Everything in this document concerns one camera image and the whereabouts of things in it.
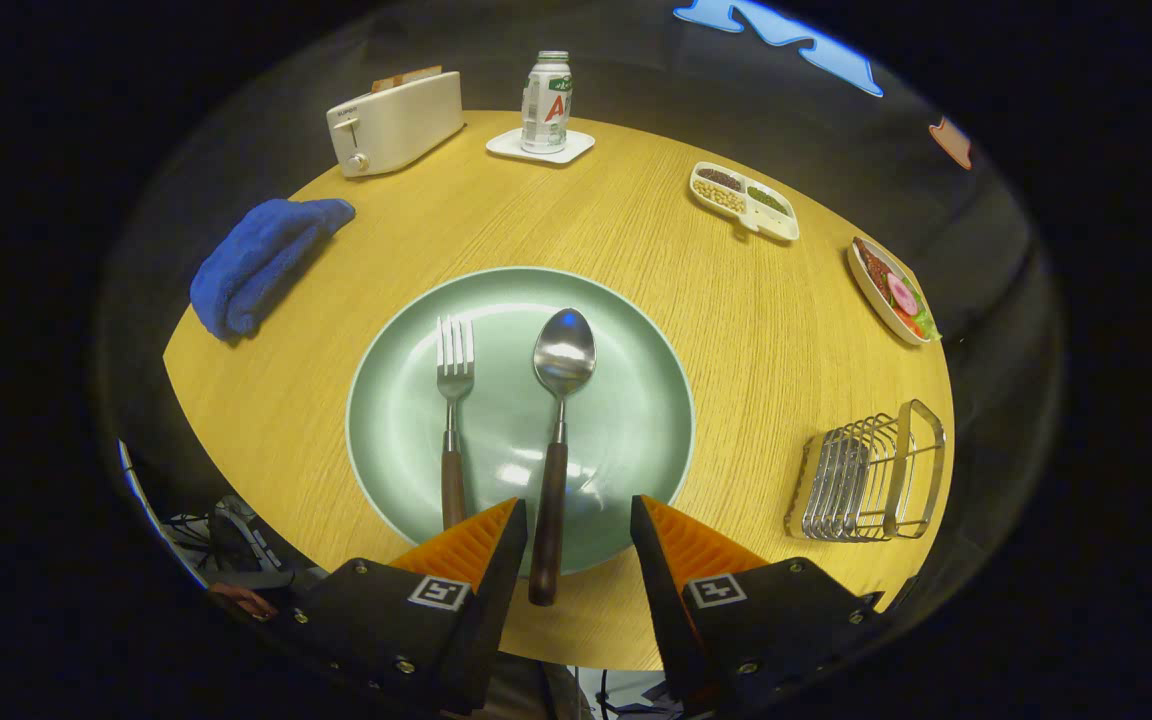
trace white toaster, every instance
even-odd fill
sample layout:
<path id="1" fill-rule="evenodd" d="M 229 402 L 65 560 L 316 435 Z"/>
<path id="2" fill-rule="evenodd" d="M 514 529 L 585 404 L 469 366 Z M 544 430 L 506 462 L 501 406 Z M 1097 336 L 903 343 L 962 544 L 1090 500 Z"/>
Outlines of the white toaster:
<path id="1" fill-rule="evenodd" d="M 369 92 L 328 109 L 340 172 L 374 176 L 404 167 L 465 126 L 461 73 Z"/>

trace lettuce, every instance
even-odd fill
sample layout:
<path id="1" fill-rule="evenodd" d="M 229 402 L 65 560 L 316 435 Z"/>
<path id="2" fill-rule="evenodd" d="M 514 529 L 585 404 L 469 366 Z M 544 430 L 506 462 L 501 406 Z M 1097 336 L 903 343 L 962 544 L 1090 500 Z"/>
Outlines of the lettuce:
<path id="1" fill-rule="evenodd" d="M 909 282 L 909 278 L 901 278 L 901 282 L 905 283 L 909 291 L 914 294 L 914 300 L 918 301 L 918 313 L 914 316 L 914 324 L 923 331 L 924 336 L 929 340 L 941 340 L 941 332 L 937 331 L 937 324 L 932 320 L 932 313 L 927 310 L 927 304 L 923 302 L 923 296 L 915 290 L 914 283 Z"/>

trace fork wooden handle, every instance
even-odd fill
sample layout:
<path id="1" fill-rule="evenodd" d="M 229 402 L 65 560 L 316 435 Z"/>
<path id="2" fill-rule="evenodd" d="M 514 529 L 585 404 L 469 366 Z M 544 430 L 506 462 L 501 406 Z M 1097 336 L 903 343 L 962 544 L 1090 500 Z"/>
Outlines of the fork wooden handle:
<path id="1" fill-rule="evenodd" d="M 540 510 L 536 514 L 536 544 L 531 548 L 531 578 L 526 599 L 550 606 L 558 594 L 558 569 L 563 561 L 563 500 L 567 493 L 567 445 L 552 442 L 545 450 L 540 478 Z"/>
<path id="2" fill-rule="evenodd" d="M 444 450 L 444 530 L 465 520 L 465 479 L 461 452 Z"/>

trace green plate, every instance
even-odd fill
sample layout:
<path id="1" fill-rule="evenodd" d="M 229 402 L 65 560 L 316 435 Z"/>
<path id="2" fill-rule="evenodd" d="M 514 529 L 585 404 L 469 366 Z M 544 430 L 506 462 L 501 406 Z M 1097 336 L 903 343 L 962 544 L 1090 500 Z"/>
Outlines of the green plate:
<path id="1" fill-rule="evenodd" d="M 593 568 L 631 544 L 630 498 L 673 502 L 691 462 L 695 410 L 679 356 L 630 301 L 545 268 L 484 270 L 403 306 L 362 356 L 346 406 L 349 461 L 376 511 L 408 541 L 442 532 L 444 425 L 434 378 L 439 314 L 473 320 L 475 381 L 461 400 L 470 514 L 522 497 L 535 536 L 540 475 L 558 402 L 531 351 L 551 314 L 576 306 L 598 365 L 567 401 L 562 574 Z M 531 568 L 531 550 L 522 573 Z"/>

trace seeds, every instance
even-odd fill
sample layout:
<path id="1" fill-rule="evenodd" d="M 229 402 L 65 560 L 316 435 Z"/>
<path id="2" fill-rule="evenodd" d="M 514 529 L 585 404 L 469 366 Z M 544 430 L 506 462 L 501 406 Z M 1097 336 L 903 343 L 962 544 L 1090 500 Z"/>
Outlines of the seeds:
<path id="1" fill-rule="evenodd" d="M 774 197 L 765 194 L 763 190 L 759 190 L 759 188 L 750 185 L 748 191 L 750 197 L 753 197 L 755 200 L 761 202 L 763 205 L 767 205 L 768 209 L 775 210 L 778 213 L 783 215 L 790 214 L 790 211 L 788 211 L 785 205 L 781 205 L 780 200 L 774 199 Z"/>
<path id="2" fill-rule="evenodd" d="M 691 187 L 694 187 L 696 192 L 700 194 L 700 197 L 704 197 L 704 199 L 717 202 L 717 204 L 722 205 L 723 209 L 733 211 L 733 213 L 745 213 L 744 197 L 741 197 L 730 190 L 723 190 L 721 187 L 713 187 L 710 183 L 700 181 L 691 181 Z"/>
<path id="3" fill-rule="evenodd" d="M 726 173 L 719 173 L 717 169 L 713 169 L 713 168 L 703 168 L 703 169 L 696 170 L 696 174 L 698 174 L 698 176 L 700 176 L 700 177 L 707 179 L 708 181 L 714 181 L 718 184 L 727 185 L 727 187 L 732 188 L 732 190 L 735 190 L 736 192 L 740 192 L 740 181 L 738 181 L 738 179 L 734 179 L 732 176 L 728 176 L 728 174 L 726 174 Z"/>

